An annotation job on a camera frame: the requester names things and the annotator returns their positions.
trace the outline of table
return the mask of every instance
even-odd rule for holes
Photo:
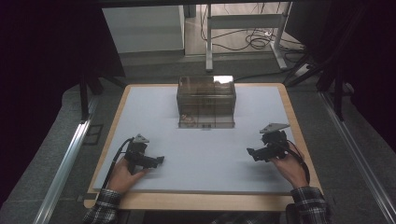
[[[97,195],[99,190],[93,188],[94,181],[104,163],[106,154],[114,138],[117,124],[120,121],[122,110],[127,101],[129,91],[134,87],[176,87],[177,85],[129,85],[122,95],[120,106],[113,120],[102,155],[92,177],[88,189],[89,195]],[[315,168],[307,151],[303,135],[295,118],[289,96],[282,84],[235,84],[235,87],[276,87],[279,90],[282,104],[290,122],[290,129],[295,144],[305,154],[305,161],[311,173],[311,186],[320,188]],[[84,205],[89,208],[95,199],[86,199]],[[207,210],[207,211],[284,211],[286,205],[293,203],[289,194],[262,194],[262,193],[188,193],[188,192],[128,192],[122,198],[120,209],[142,210]]]

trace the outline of transparent box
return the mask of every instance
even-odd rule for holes
[[[232,76],[181,77],[177,88],[179,128],[233,128]]]

